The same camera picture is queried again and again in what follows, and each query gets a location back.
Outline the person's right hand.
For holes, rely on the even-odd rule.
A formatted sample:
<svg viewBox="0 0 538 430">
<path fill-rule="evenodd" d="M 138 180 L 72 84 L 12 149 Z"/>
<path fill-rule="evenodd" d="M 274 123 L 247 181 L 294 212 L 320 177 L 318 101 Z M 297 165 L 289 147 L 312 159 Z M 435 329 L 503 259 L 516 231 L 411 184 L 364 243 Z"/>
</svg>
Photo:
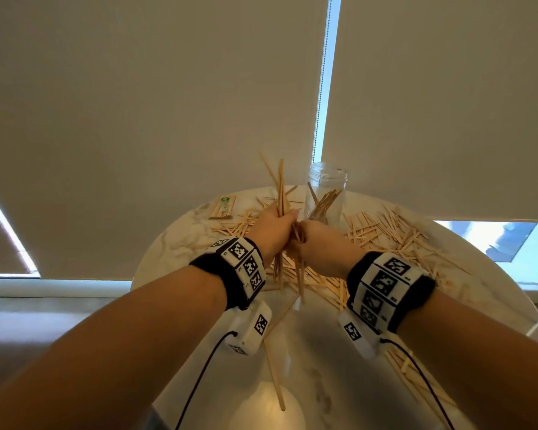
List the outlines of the person's right hand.
<svg viewBox="0 0 538 430">
<path fill-rule="evenodd" d="M 286 253 L 318 274 L 344 280 L 366 255 L 364 249 L 350 242 L 340 231 L 318 221 L 313 221 L 313 248 L 291 248 L 290 239 Z"/>
</svg>

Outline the person's left hand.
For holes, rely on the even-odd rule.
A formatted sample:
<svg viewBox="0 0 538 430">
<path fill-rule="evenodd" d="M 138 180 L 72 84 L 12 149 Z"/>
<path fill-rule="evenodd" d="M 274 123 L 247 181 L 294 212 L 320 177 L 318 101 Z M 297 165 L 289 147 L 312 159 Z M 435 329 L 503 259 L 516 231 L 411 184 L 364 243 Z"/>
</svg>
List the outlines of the person's left hand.
<svg viewBox="0 0 538 430">
<path fill-rule="evenodd" d="M 290 234 L 275 232 L 274 221 L 278 216 L 276 203 L 273 202 L 259 215 L 250 232 L 246 235 L 258 247 L 264 267 L 269 267 L 275 256 L 281 250 L 285 250 Z"/>
</svg>

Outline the bundle of long wooden sticks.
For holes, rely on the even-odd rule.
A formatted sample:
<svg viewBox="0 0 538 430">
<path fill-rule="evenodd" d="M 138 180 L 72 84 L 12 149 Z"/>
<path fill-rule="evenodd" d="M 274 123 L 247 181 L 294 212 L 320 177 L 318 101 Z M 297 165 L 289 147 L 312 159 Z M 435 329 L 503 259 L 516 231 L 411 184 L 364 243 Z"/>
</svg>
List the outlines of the bundle of long wooden sticks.
<svg viewBox="0 0 538 430">
<path fill-rule="evenodd" d="M 286 213 L 288 213 L 290 208 L 290 202 L 287 198 L 287 192 L 285 191 L 285 180 L 283 177 L 283 167 L 284 167 L 284 160 L 280 159 L 278 163 L 278 171 L 277 173 L 274 173 L 268 164 L 267 159 L 263 155 L 262 152 L 259 152 L 260 158 L 263 161 L 266 170 L 268 171 L 272 181 L 273 185 L 276 189 L 276 206 L 278 211 L 278 216 L 284 216 Z M 281 250 L 278 252 L 278 254 L 275 256 L 273 260 L 273 279 L 277 281 L 280 290 L 284 289 L 284 273 L 283 273 L 283 267 L 284 267 L 284 250 Z M 299 295 L 299 298 L 301 299 L 301 303 L 304 304 L 305 299 L 305 286 L 304 286 L 304 273 L 305 273 L 305 267 L 303 266 L 302 261 L 294 261 L 294 270 L 295 270 L 295 277 L 296 277 L 296 286 L 297 286 L 297 293 Z"/>
</svg>

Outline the person's right forearm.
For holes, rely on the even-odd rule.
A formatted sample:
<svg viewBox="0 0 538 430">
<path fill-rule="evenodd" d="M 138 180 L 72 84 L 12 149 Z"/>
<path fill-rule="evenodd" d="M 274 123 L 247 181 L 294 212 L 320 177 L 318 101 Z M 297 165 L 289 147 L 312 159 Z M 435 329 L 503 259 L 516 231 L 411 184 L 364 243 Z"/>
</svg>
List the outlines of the person's right forearm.
<svg viewBox="0 0 538 430">
<path fill-rule="evenodd" d="M 396 333 L 478 430 L 538 430 L 538 342 L 439 290 Z"/>
</svg>

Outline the person's left forearm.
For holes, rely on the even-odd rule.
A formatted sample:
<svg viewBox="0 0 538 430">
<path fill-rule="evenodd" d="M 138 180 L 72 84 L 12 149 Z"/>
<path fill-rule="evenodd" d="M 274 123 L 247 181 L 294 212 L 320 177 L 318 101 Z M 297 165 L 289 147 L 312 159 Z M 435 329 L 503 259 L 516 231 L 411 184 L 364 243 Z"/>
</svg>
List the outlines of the person's left forearm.
<svg viewBox="0 0 538 430">
<path fill-rule="evenodd" d="M 118 298 L 0 386 L 0 430 L 129 429 L 227 306 L 194 266 Z"/>
</svg>

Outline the wooden sticks in jar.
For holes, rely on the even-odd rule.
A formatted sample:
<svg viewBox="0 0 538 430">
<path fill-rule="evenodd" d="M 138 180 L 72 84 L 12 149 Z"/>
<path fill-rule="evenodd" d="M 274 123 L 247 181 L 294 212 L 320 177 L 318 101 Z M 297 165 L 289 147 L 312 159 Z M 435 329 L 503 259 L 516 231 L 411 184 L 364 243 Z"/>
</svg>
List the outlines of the wooden sticks in jar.
<svg viewBox="0 0 538 430">
<path fill-rule="evenodd" d="M 337 198 L 341 195 L 344 189 L 339 188 L 330 190 L 329 192 L 325 193 L 325 195 L 321 199 L 318 199 L 310 182 L 308 182 L 308 188 L 314 202 L 314 208 L 306 215 L 306 218 L 313 221 L 319 221 L 328 225 L 329 220 L 327 219 L 326 215 L 332 204 L 337 200 Z"/>
</svg>

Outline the clear plastic jar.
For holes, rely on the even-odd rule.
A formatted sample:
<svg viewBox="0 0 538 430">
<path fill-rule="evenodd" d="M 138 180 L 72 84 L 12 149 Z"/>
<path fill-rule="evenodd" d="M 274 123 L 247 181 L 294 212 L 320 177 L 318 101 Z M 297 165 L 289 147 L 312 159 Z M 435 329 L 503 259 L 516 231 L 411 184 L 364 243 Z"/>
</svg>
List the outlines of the clear plastic jar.
<svg viewBox="0 0 538 430">
<path fill-rule="evenodd" d="M 313 163 L 308 169 L 308 181 L 306 183 L 306 198 L 305 207 L 303 212 L 304 219 L 306 215 L 314 208 L 314 202 L 308 188 L 308 182 L 313 187 L 318 199 L 321 199 L 325 193 L 333 189 L 344 189 L 337 200 L 332 204 L 328 213 L 327 219 L 329 220 L 329 226 L 333 228 L 339 228 L 341 215 L 343 212 L 346 184 L 348 181 L 348 172 L 338 168 L 335 165 L 327 163 Z"/>
</svg>

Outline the wrapped packet of sticks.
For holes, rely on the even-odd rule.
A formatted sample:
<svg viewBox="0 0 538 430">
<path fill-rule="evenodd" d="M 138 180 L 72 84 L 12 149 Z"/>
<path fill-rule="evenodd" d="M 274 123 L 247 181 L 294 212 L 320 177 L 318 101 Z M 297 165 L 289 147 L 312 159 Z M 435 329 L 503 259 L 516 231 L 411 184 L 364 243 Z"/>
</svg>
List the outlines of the wrapped packet of sticks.
<svg viewBox="0 0 538 430">
<path fill-rule="evenodd" d="M 233 218 L 233 207 L 237 200 L 237 195 L 223 195 L 217 199 L 214 208 L 209 214 L 210 220 L 225 220 Z"/>
</svg>

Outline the black marker wristband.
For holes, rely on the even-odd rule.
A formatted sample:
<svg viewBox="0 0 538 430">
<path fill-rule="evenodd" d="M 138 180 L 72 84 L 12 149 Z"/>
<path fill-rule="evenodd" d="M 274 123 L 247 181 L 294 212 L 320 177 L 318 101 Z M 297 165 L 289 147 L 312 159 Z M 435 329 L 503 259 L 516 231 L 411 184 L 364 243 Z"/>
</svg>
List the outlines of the black marker wristband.
<svg viewBox="0 0 538 430">
<path fill-rule="evenodd" d="M 348 308 L 377 336 L 396 333 L 409 311 L 437 287 L 427 272 L 394 253 L 368 252 L 349 271 Z"/>
<path fill-rule="evenodd" d="M 258 246 L 245 237 L 220 239 L 189 265 L 221 279 L 227 296 L 226 310 L 246 310 L 266 283 Z"/>
</svg>

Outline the pile of scattered wooden sticks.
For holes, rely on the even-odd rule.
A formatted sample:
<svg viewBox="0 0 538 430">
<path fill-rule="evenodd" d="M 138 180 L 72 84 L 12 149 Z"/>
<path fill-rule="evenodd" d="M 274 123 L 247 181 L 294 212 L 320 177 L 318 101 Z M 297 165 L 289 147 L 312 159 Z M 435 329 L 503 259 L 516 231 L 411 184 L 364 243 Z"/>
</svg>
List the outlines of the pile of scattered wooden sticks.
<svg viewBox="0 0 538 430">
<path fill-rule="evenodd" d="M 216 236 L 244 237 L 255 224 L 259 212 L 249 209 L 240 215 L 239 221 L 232 219 L 211 220 L 218 222 L 219 227 L 209 225 L 211 231 Z M 373 218 L 365 211 L 343 217 L 349 226 L 347 238 L 351 242 L 359 245 L 363 249 L 373 249 L 381 253 L 396 253 L 406 261 L 411 261 L 417 267 L 427 267 L 426 260 L 430 256 L 435 256 L 440 260 L 445 260 L 445 256 L 428 243 L 427 238 L 420 230 L 410 225 L 400 214 L 393 210 L 386 210 L 379 213 L 377 218 Z M 284 253 L 284 282 L 288 283 L 297 293 L 294 261 Z M 311 267 L 305 267 L 304 286 L 305 289 L 312 290 L 315 294 L 327 300 L 331 305 L 337 307 L 339 312 L 346 309 L 349 300 L 349 291 L 346 281 L 334 279 L 332 277 L 317 274 Z M 271 290 L 278 289 L 279 285 L 273 279 L 273 261 L 267 269 L 267 274 L 276 286 Z M 382 336 L 381 343 L 388 344 L 388 349 L 384 353 L 395 371 L 409 385 L 409 390 L 431 407 L 433 404 L 439 405 L 445 401 L 451 407 L 457 408 L 456 403 L 442 389 L 442 387 L 429 376 L 426 378 L 419 370 L 419 366 L 414 363 L 414 354 L 401 343 L 396 341 L 396 336 Z"/>
</svg>

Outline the single long wooden stick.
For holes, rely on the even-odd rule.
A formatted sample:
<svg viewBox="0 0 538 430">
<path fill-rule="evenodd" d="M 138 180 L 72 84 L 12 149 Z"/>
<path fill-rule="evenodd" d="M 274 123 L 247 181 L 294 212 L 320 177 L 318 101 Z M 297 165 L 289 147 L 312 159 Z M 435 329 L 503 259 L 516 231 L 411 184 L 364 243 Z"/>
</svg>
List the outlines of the single long wooden stick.
<svg viewBox="0 0 538 430">
<path fill-rule="evenodd" d="M 263 341 L 263 346 L 265 348 L 265 355 L 267 357 L 267 362 L 268 362 L 268 365 L 269 365 L 269 368 L 270 368 L 270 373 L 271 373 L 272 380 L 273 380 L 273 386 L 274 386 L 274 389 L 275 389 L 276 396 L 278 398 L 280 410 L 285 412 L 286 411 L 285 397 L 283 395 L 283 389 L 282 389 L 282 385 L 280 383 L 280 377 L 279 377 L 279 372 L 278 372 L 278 368 L 277 368 L 277 365 L 276 365 L 276 361 L 273 358 L 271 347 L 269 346 L 269 344 L 268 344 L 268 342 L 266 340 Z"/>
<path fill-rule="evenodd" d="M 281 313 L 279 313 L 276 318 L 272 318 L 271 322 L 268 324 L 268 327 L 267 329 L 265 330 L 265 337 L 264 337 L 264 340 L 268 339 L 268 337 L 270 336 L 270 334 L 272 333 L 273 329 L 275 327 L 277 327 L 277 325 L 279 325 L 279 323 L 282 321 L 282 319 L 287 315 L 287 313 L 289 312 L 289 310 L 291 310 L 293 308 L 293 306 L 296 304 L 296 302 L 298 300 L 301 299 L 301 296 L 295 296 L 289 303 L 287 303 L 287 305 L 285 306 L 285 308 L 283 309 L 283 311 L 281 311 Z"/>
</svg>

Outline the wide beige roller blind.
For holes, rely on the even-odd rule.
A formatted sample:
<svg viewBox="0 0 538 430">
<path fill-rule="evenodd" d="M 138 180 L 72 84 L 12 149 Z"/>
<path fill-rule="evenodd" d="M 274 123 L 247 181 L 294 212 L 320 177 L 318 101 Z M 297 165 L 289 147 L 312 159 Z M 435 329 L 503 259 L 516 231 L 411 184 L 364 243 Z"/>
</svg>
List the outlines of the wide beige roller blind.
<svg viewBox="0 0 538 430">
<path fill-rule="evenodd" d="M 0 207 L 44 279 L 130 279 L 187 211 L 302 185 L 328 0 L 0 0 Z"/>
</svg>

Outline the window pane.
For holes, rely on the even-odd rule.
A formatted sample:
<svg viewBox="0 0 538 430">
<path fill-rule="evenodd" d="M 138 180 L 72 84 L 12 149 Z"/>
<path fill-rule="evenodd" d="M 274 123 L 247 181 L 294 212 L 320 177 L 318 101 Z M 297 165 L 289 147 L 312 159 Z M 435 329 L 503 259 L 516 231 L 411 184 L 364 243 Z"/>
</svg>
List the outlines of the window pane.
<svg viewBox="0 0 538 430">
<path fill-rule="evenodd" d="M 538 222 L 436 221 L 486 254 L 515 282 L 538 284 Z"/>
</svg>

